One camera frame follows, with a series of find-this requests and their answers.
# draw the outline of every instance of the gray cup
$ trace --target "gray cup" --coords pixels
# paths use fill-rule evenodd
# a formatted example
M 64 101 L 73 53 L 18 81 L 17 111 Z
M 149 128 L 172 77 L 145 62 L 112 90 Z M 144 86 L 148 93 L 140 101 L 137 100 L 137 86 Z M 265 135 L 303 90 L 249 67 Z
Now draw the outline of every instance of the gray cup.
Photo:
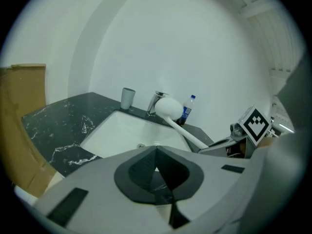
M 120 105 L 122 109 L 127 110 L 130 108 L 135 94 L 136 92 L 133 89 L 130 89 L 130 88 L 122 89 L 121 105 Z

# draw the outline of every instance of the chrome faucet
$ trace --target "chrome faucet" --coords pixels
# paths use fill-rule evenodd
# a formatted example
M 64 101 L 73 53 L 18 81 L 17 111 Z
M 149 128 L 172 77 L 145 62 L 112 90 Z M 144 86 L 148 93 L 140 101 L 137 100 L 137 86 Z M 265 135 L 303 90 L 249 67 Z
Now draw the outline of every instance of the chrome faucet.
M 148 106 L 148 109 L 147 109 L 147 112 L 146 112 L 148 116 L 155 117 L 155 115 L 156 115 L 155 104 L 161 98 L 164 98 L 165 95 L 168 95 L 168 94 L 165 94 L 165 93 L 162 93 L 162 92 L 159 92 L 159 91 L 155 91 L 155 94 L 153 95 L 153 98 L 152 98 L 152 100 L 150 102 L 150 105 Z

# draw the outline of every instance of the sink drain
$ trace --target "sink drain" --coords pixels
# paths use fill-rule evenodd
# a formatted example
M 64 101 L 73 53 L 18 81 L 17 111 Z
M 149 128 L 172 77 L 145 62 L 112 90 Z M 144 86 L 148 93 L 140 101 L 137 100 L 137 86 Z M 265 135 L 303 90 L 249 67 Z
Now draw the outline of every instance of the sink drain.
M 136 148 L 143 148 L 143 147 L 146 147 L 144 144 L 139 144 L 136 146 Z

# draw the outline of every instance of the white ceiling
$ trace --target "white ceiling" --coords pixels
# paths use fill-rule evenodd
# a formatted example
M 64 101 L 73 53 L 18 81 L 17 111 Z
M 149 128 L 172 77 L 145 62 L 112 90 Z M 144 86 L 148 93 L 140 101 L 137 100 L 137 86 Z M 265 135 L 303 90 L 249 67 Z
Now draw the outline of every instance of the white ceiling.
M 295 21 L 279 0 L 226 0 L 251 25 L 270 74 L 278 122 L 293 129 L 287 112 L 275 96 L 303 56 L 305 43 Z

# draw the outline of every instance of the countertop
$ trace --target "countertop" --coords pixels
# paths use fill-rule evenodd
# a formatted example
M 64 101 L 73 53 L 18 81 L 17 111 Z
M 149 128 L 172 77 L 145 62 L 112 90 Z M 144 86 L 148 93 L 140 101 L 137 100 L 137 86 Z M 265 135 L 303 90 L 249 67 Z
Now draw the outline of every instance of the countertop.
M 42 156 L 63 176 L 81 165 L 100 157 L 80 147 L 82 141 L 111 113 L 121 111 L 129 115 L 169 126 L 162 118 L 148 117 L 146 111 L 131 107 L 120 108 L 120 102 L 86 93 L 60 100 L 22 117 L 22 123 L 33 144 Z M 185 124 L 186 131 L 209 145 L 213 141 L 200 128 Z M 192 152 L 199 148 L 186 139 Z

